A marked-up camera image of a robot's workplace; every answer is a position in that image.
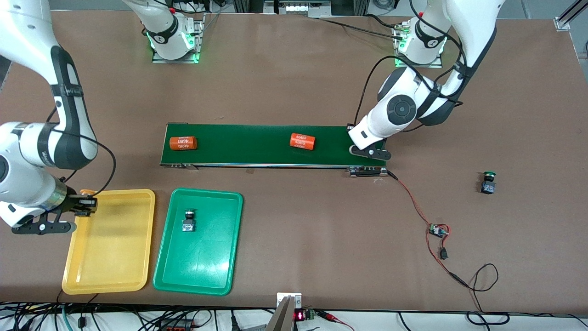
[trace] orange can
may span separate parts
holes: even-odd
[[[169,148],[174,151],[195,150],[198,143],[194,136],[190,137],[171,137],[169,139]]]
[[[290,136],[290,146],[312,151],[315,149],[315,138],[310,135],[293,133]]]

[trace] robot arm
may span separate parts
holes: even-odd
[[[496,18],[504,1],[438,0],[437,4],[430,1],[426,10],[433,11],[435,15],[442,14],[445,18],[434,19],[435,16],[431,17],[427,12],[423,17],[431,18],[430,21],[427,20],[431,24],[451,22],[462,40],[463,56],[456,62],[449,78],[442,86],[433,86],[433,81],[426,77],[423,77],[424,81],[421,80],[410,68],[394,70],[378,92],[378,104],[349,131],[355,146],[364,150],[402,131],[414,119],[427,126],[443,123],[455,107],[452,100],[459,98],[494,41]],[[449,27],[442,26],[440,29],[447,31]],[[437,53],[425,47],[431,39],[422,38],[411,40],[411,50],[420,47],[421,50],[425,49],[424,53],[428,56],[435,56]],[[406,55],[412,60],[417,53],[412,53],[413,58],[409,57],[408,53]]]
[[[79,170],[98,152],[78,73],[55,39],[48,1],[0,2],[0,32],[0,54],[49,83],[59,115],[59,123],[0,126],[0,217],[18,227],[49,211],[92,212],[95,199],[77,196],[44,169]]]
[[[151,47],[164,59],[179,59],[194,49],[194,19],[172,13],[163,3],[122,0],[137,14],[151,41]]]

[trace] table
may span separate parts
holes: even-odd
[[[345,125],[369,70],[390,54],[389,39],[295,15],[227,14],[207,30],[200,64],[161,65],[150,63],[132,12],[53,15],[96,135],[117,156],[109,188],[150,188],[157,196],[148,284],[101,294],[97,302],[271,307],[276,292],[302,292],[304,304],[325,309],[475,309],[470,293],[429,255],[425,225],[392,178],[158,165],[168,122]],[[341,20],[384,32],[369,18]],[[552,21],[497,26],[494,45],[462,95],[465,105],[443,125],[392,137],[388,167],[431,221],[451,225],[450,270],[469,280],[485,262],[498,267],[495,288],[479,295],[484,309],[588,313],[586,83],[569,34],[556,32]],[[447,47],[447,57],[455,56]],[[374,73],[363,114],[392,69],[390,61]],[[52,107],[42,78],[14,66],[0,95],[2,122],[44,121]],[[101,151],[69,183],[97,188],[110,170]],[[497,172],[492,196],[477,192],[486,170]],[[226,297],[151,285],[177,187],[245,198]],[[69,235],[16,236],[2,226],[0,300],[53,302],[68,244]],[[484,273],[482,283],[492,278]]]

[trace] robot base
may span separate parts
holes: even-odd
[[[418,64],[418,63],[414,63],[411,60],[409,60],[404,54],[400,53],[398,51],[398,49],[394,49],[394,55],[401,58],[402,60],[408,62],[411,66],[415,67],[415,68],[443,68],[443,61],[441,60],[441,54],[437,55],[437,58],[435,58],[435,60],[431,63],[427,63],[427,64]],[[402,68],[402,67],[407,67],[406,63],[399,60],[399,59],[395,59],[394,60],[396,63],[396,68]]]
[[[164,59],[155,52],[153,47],[151,50],[153,51],[151,62],[152,63],[187,63],[187,64],[196,64],[200,62],[200,51],[202,48],[202,32],[204,30],[204,20],[196,21],[194,20],[194,29],[193,33],[196,35],[194,37],[188,35],[186,38],[186,42],[189,44],[194,44],[194,48],[191,49],[186,55],[182,56],[179,59]]]

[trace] black cable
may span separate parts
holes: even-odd
[[[420,125],[417,125],[416,127],[412,128],[412,129],[408,129],[408,130],[402,130],[400,133],[407,133],[407,132],[414,131],[414,130],[416,130],[416,129],[420,128],[420,127],[421,127],[421,126],[423,126],[423,125],[424,125],[424,124],[420,124]]]
[[[47,310],[47,312],[45,312],[45,314],[43,314],[41,321],[39,321],[39,325],[37,325],[33,331],[39,331],[41,329],[41,325],[43,325],[43,322],[45,321],[45,318],[47,318],[47,315],[49,315],[49,312],[51,312],[51,311]]]
[[[64,292],[64,290],[63,290],[63,289],[59,289],[59,293],[57,293],[57,297],[55,297],[55,302],[56,302],[56,303],[61,303],[61,302],[59,302],[59,296],[60,296],[60,295],[61,295],[61,293],[63,293],[63,292]]]
[[[68,180],[70,180],[75,175],[75,173],[77,173],[77,172],[78,172],[77,170],[74,170],[69,176],[67,176],[66,179],[63,180],[63,182],[65,183]]]
[[[387,55],[387,56],[385,56],[385,57],[381,58],[380,60],[378,60],[378,62],[376,62],[376,64],[375,64],[375,65],[372,67],[372,70],[371,70],[371,71],[369,72],[369,74],[367,75],[366,83],[363,85],[362,96],[361,96],[361,98],[359,98],[359,105],[358,105],[358,110],[355,112],[355,118],[353,119],[353,125],[357,125],[357,124],[358,124],[359,110],[360,110],[360,109],[361,109],[361,107],[362,107],[362,103],[363,103],[363,97],[364,97],[364,96],[365,96],[365,94],[366,94],[366,89],[367,89],[367,87],[368,87],[369,80],[370,80],[370,78],[372,77],[372,74],[373,74],[373,72],[376,70],[377,66],[378,66],[380,63],[382,63],[382,61],[384,61],[384,60],[386,60],[386,59],[398,59],[398,60],[400,60],[400,61],[404,62],[404,63],[405,63],[405,64],[406,64],[406,65],[407,65],[407,66],[408,66],[410,69],[412,69],[412,70],[415,72],[416,76],[417,76],[417,77],[419,77],[419,78],[420,78],[420,80],[421,80],[423,83],[425,83],[425,85],[426,85],[427,87],[429,87],[429,86],[427,85],[427,83],[426,83],[426,81],[425,81],[425,78],[423,77],[423,75],[421,75],[421,74],[420,74],[418,71],[416,71],[416,69],[415,69],[415,68],[414,68],[412,65],[410,65],[409,63],[407,63],[407,62],[406,62],[406,60],[404,60],[404,59],[402,59],[402,58],[399,58],[399,57],[396,57],[396,56],[394,56],[394,55]]]
[[[231,331],[241,331],[241,328],[239,327],[239,323],[237,322],[237,317],[235,317],[235,310],[234,309],[230,310],[230,325],[231,325]]]
[[[216,331],[219,331],[219,323],[218,323],[218,319],[216,318],[216,310],[215,310],[215,327],[216,327]]]
[[[53,110],[49,113],[49,116],[47,116],[47,120],[45,121],[46,123],[51,122],[51,118],[53,117],[53,115],[55,115],[56,111],[57,111],[57,107],[53,108]]]
[[[331,20],[328,20],[328,19],[322,19],[322,18],[315,18],[315,19],[317,19],[319,21],[322,21],[322,22],[329,22],[329,23],[332,23],[332,24],[340,25],[342,27],[346,27],[346,28],[357,30],[357,31],[365,32],[367,34],[373,34],[373,35],[378,35],[378,36],[382,36],[382,37],[386,37],[386,38],[392,38],[392,39],[398,39],[398,40],[401,40],[402,39],[402,37],[400,37],[400,36],[387,35],[387,34],[383,34],[383,33],[376,32],[376,31],[371,31],[371,30],[367,30],[367,29],[362,29],[362,28],[354,27],[353,25],[349,25],[349,24],[331,21]]]
[[[472,318],[470,317],[470,314],[474,314],[477,317],[480,318],[480,320],[482,320],[482,322],[474,322],[472,320]],[[484,316],[482,316],[482,314],[480,314],[479,312],[467,312],[466,313],[466,318],[467,321],[470,322],[473,325],[477,325],[477,326],[485,326],[487,331],[490,331],[490,326],[497,326],[497,325],[505,325],[506,323],[510,322],[510,315],[508,313],[504,313],[504,314],[492,314],[492,315],[497,315],[497,316],[506,316],[506,320],[502,321],[502,322],[488,322]]]
[[[58,306],[59,305],[56,304],[55,309],[53,310],[53,322],[55,323],[55,331],[59,331],[59,327],[57,326],[57,311],[58,311],[57,307]]]
[[[543,315],[550,315],[548,313],[538,313],[538,314],[533,314],[533,313],[520,313],[523,315],[529,315],[529,316],[543,316]]]
[[[453,43],[454,43],[454,44],[457,46],[457,48],[459,49],[459,55],[462,55],[462,56],[463,56],[463,65],[464,65],[464,66],[467,66],[466,54],[465,54],[465,52],[463,51],[462,43],[461,43],[461,42],[459,42],[459,41],[457,41],[457,40],[456,40],[454,37],[452,37],[451,35],[449,35],[447,32],[445,32],[445,31],[443,31],[443,30],[439,29],[438,27],[436,27],[436,26],[434,26],[434,25],[432,25],[432,24],[428,23],[427,21],[425,21],[425,20],[424,20],[424,19],[423,19],[423,18],[422,18],[422,17],[419,15],[419,13],[416,11],[416,9],[415,9],[415,6],[414,6],[414,5],[413,5],[413,3],[412,3],[412,0],[409,0],[409,2],[408,2],[408,3],[409,3],[409,5],[410,5],[410,9],[412,10],[413,14],[414,14],[414,15],[415,15],[415,16],[418,18],[418,20],[419,20],[420,22],[423,22],[423,23],[425,23],[426,25],[430,26],[430,27],[431,27],[431,29],[433,29],[433,30],[435,30],[435,31],[439,32],[439,33],[440,33],[440,34],[442,34],[442,35],[443,35],[445,38],[447,38],[447,39],[451,40],[451,41],[452,41],[452,42],[453,42]]]
[[[385,26],[385,27],[387,27],[387,28],[390,28],[390,29],[393,29],[393,28],[394,28],[394,26],[395,26],[395,25],[397,25],[397,24],[388,24],[388,23],[384,22],[383,20],[381,20],[381,19],[380,19],[378,16],[376,16],[376,15],[374,15],[374,14],[366,14],[366,15],[364,15],[364,16],[366,16],[366,17],[371,17],[371,18],[375,19],[375,20],[376,20],[378,23],[380,23],[380,24],[382,24],[383,26]]]
[[[114,156],[114,153],[110,150],[110,148],[106,147],[106,145],[100,143],[97,140],[94,140],[92,138],[86,137],[85,135],[75,134],[75,133],[69,133],[69,132],[65,132],[65,131],[60,131],[60,130],[56,130],[54,128],[51,128],[51,131],[57,132],[57,133],[62,133],[62,134],[67,134],[67,135],[71,135],[73,137],[78,137],[78,138],[86,139],[86,140],[91,141],[91,142],[95,143],[96,145],[102,147],[106,152],[108,152],[108,154],[110,154],[110,156],[112,158],[112,171],[111,171],[110,177],[108,177],[108,180],[106,181],[106,183],[104,184],[104,186],[102,186],[100,188],[100,190],[96,191],[96,193],[91,194],[90,197],[95,197],[97,194],[99,194],[100,192],[104,191],[104,189],[106,189],[106,187],[108,186],[108,184],[110,184],[110,182],[111,182],[111,180],[114,177],[114,174],[116,172],[116,157]]]
[[[488,266],[492,266],[492,267],[494,268],[494,270],[496,271],[496,279],[494,279],[494,282],[493,282],[493,283],[492,283],[490,286],[488,286],[488,288],[486,288],[486,289],[481,289],[481,290],[477,290],[477,289],[476,289],[476,283],[477,283],[477,277],[478,277],[478,274],[479,274],[479,273],[480,273],[480,272],[481,272],[481,271],[482,271],[484,268],[486,268],[486,267],[488,267]],[[456,278],[456,277],[457,277],[457,278],[459,278],[459,277],[458,277],[456,274],[453,274],[453,275],[452,275],[452,277],[454,277],[454,278]],[[484,264],[482,267],[480,267],[480,268],[479,268],[479,269],[476,271],[476,273],[474,274],[474,286],[472,286],[472,287],[469,287],[469,286],[467,286],[467,284],[466,284],[466,287],[467,287],[469,290],[471,290],[471,291],[473,292],[473,294],[474,294],[474,298],[476,299],[476,304],[477,304],[477,307],[478,307],[478,309],[479,309],[481,312],[483,312],[484,310],[482,309],[482,306],[480,305],[480,301],[479,301],[479,300],[478,300],[478,298],[477,298],[476,292],[487,292],[487,291],[489,291],[489,290],[490,290],[490,289],[491,289],[491,288],[492,288],[492,287],[493,287],[493,286],[496,284],[496,282],[498,282],[498,276],[499,276],[499,275],[498,275],[498,269],[496,268],[496,266],[495,266],[493,263],[486,263],[486,264]]]
[[[97,329],[98,331],[102,331],[102,330],[100,329],[100,327],[98,326],[98,322],[96,321],[96,318],[94,317],[94,312],[90,312],[90,315],[92,315],[92,320],[94,321],[94,325],[96,326],[96,329]]]
[[[572,314],[566,314],[566,315],[568,315],[568,316],[571,316],[571,317],[573,317],[573,318],[575,318],[575,319],[579,320],[579,321],[580,321],[580,323],[584,324],[584,326],[586,326],[586,328],[588,328],[588,325],[587,325],[586,323],[584,323],[584,321],[582,321],[582,320],[581,320],[579,317],[577,317],[576,315],[572,315]]]
[[[82,307],[82,309],[79,312],[79,319],[78,319],[78,325],[80,324],[81,320],[84,320],[84,324],[85,324],[85,318],[83,316],[83,310],[87,307],[87,305],[90,304],[90,302],[92,302],[94,299],[96,299],[96,297],[98,296],[99,293],[96,293],[90,300],[88,300],[88,302],[86,302],[86,304]]]
[[[210,310],[207,310],[207,312],[209,313],[208,319],[204,323],[202,323],[201,325],[194,325],[194,329],[197,329],[199,327],[203,327],[204,325],[208,324],[208,322],[210,322],[212,320],[212,313],[211,313],[211,311]]]
[[[400,316],[400,321],[402,322],[402,325],[405,327],[406,331],[412,331],[408,325],[406,325],[406,322],[404,321],[404,318],[402,318],[402,313],[398,312],[398,316]]]
[[[435,80],[433,81],[433,86],[437,85],[437,82],[445,75],[447,75],[448,73],[453,71],[453,67],[447,69],[444,73],[440,74],[439,76],[437,76],[437,78],[435,78]]]

